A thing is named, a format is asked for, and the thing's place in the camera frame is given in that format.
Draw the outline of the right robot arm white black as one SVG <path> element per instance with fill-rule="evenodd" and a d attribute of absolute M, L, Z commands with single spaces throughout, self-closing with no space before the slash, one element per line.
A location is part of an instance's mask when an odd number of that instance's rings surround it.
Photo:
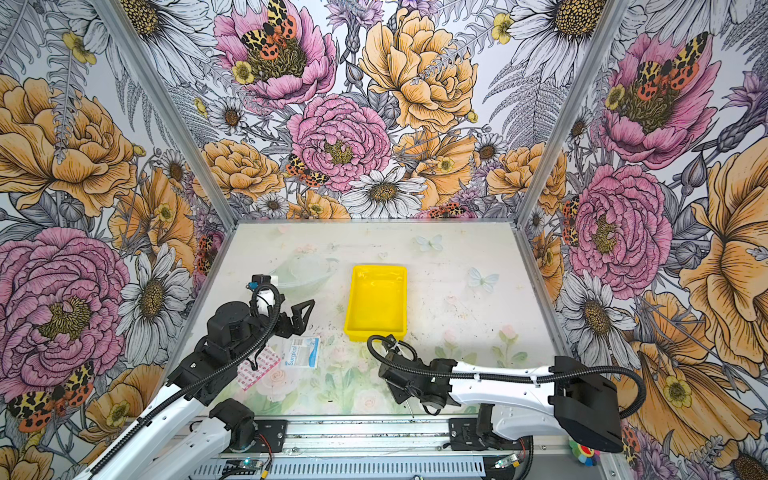
<path fill-rule="evenodd" d="M 415 398 L 429 413 L 447 406 L 480 407 L 485 411 L 480 424 L 504 440 L 566 434 L 601 452 L 623 448 L 616 387 L 570 357 L 515 370 L 451 359 L 425 364 L 390 351 L 380 360 L 378 376 L 398 404 Z"/>

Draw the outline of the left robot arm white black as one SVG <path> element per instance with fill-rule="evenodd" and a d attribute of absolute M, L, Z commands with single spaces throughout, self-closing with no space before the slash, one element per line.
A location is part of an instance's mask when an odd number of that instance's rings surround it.
<path fill-rule="evenodd" d="M 82 479 L 177 479 L 217 453 L 250 446 L 256 436 L 253 412 L 237 401 L 213 407 L 187 438 L 171 441 L 230 384 L 239 366 L 266 347 L 273 336 L 290 338 L 306 331 L 314 300 L 283 312 L 283 295 L 273 288 L 254 293 L 250 302 L 220 306 L 207 333 L 181 360 L 166 384 L 132 426 L 80 473 Z"/>

